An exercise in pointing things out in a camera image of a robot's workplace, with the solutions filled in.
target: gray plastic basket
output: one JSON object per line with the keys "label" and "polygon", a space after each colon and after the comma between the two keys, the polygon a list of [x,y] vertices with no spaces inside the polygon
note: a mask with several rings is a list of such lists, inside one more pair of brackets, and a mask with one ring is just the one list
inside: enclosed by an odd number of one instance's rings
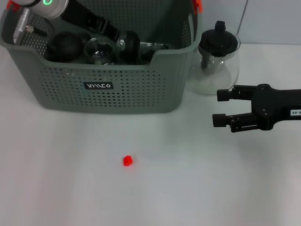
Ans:
{"label": "gray plastic basket", "polygon": [[[47,38],[26,34],[21,45],[14,45],[20,13],[11,7],[1,18],[0,45],[8,49],[40,104],[87,113],[167,113],[176,109],[202,33],[202,14],[195,15],[191,0],[79,2],[119,29],[136,31],[143,42],[168,43],[176,49],[156,52],[149,65],[53,63],[43,58]],[[52,25],[37,15],[31,20],[49,35],[64,30],[82,32],[61,19],[50,22]],[[113,89],[86,89],[85,82],[107,82]]]}

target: basket handle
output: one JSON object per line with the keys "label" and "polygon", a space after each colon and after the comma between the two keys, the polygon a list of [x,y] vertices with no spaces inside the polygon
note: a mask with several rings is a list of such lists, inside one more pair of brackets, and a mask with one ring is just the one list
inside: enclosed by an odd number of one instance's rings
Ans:
{"label": "basket handle", "polygon": [[193,8],[194,8],[194,14],[197,15],[198,11],[200,13],[203,12],[203,6],[201,0],[192,0]]}

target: red block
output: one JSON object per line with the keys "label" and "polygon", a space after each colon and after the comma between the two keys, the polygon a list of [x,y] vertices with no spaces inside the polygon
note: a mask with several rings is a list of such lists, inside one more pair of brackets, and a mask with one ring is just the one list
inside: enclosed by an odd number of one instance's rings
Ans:
{"label": "red block", "polygon": [[131,156],[127,155],[126,157],[123,158],[123,165],[124,166],[130,166],[133,164],[133,159]]}

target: black teapot lid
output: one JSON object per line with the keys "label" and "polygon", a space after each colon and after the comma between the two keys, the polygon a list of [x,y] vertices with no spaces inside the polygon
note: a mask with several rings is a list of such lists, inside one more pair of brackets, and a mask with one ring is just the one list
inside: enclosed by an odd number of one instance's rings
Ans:
{"label": "black teapot lid", "polygon": [[224,21],[217,21],[214,29],[202,34],[199,46],[214,57],[224,57],[236,51],[238,40],[235,35],[226,31]]}

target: green indicator light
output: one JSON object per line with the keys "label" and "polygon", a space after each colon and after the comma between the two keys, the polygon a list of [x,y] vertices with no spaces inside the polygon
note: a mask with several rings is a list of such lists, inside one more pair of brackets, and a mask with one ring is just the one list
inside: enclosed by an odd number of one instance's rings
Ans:
{"label": "green indicator light", "polygon": [[44,5],[50,5],[53,0],[43,0]]}

